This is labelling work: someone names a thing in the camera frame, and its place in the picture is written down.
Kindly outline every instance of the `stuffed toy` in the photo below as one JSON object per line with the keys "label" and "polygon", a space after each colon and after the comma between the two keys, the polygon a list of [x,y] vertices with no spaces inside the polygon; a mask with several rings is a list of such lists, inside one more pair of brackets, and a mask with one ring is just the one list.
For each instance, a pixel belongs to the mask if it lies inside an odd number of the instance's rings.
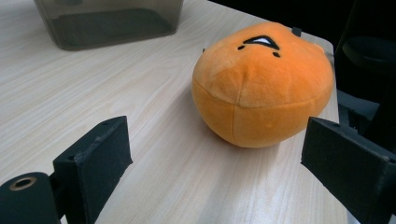
{"label": "stuffed toy", "polygon": [[191,92],[221,138],[240,147],[269,147],[305,129],[328,103],[332,86],[323,48],[267,21],[206,49],[194,67]]}

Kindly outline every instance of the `black embroidered mouth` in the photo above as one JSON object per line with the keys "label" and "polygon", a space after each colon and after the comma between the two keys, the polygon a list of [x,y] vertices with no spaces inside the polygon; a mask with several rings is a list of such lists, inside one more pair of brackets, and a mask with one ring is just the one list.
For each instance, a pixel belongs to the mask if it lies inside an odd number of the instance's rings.
{"label": "black embroidered mouth", "polygon": [[275,41],[267,35],[259,35],[250,38],[249,40],[245,40],[244,44],[259,44],[272,49],[279,49],[279,46],[275,43]]}

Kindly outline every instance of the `screw hole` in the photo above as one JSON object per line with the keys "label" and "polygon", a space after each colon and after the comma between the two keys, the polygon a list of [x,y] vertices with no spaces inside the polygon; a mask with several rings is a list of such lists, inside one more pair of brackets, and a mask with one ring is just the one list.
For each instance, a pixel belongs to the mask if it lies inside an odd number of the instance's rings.
{"label": "screw hole", "polygon": [[36,181],[37,178],[34,176],[24,177],[12,183],[12,185],[9,186],[9,189],[13,191],[27,189],[31,187]]}

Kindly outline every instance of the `wooden table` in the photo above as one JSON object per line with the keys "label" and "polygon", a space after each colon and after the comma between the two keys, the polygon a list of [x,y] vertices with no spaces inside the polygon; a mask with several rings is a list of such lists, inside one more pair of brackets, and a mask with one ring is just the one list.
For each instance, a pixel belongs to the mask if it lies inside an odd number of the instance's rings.
{"label": "wooden table", "polygon": [[[264,21],[185,0],[175,35],[65,51],[32,0],[0,3],[0,184],[52,161],[97,123],[127,116],[134,163],[96,223],[347,223],[301,164],[304,132],[245,149],[217,137],[191,98],[202,50]],[[332,60],[332,45],[323,46]],[[338,120],[335,91],[322,118]]]}

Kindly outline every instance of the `black plastic bracket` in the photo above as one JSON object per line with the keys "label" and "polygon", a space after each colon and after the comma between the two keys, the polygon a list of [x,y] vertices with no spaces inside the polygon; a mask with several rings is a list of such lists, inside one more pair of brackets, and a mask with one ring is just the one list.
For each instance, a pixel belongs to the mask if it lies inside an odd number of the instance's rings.
{"label": "black plastic bracket", "polygon": [[126,117],[103,121],[54,161],[54,173],[20,175],[0,187],[0,223],[94,223],[132,163]]}
{"label": "black plastic bracket", "polygon": [[301,163],[361,224],[395,214],[396,155],[348,126],[310,118]]}
{"label": "black plastic bracket", "polygon": [[301,37],[301,33],[303,32],[303,29],[298,28],[298,27],[292,27],[292,28],[291,28],[291,32],[292,32],[294,35],[297,35],[298,37]]}

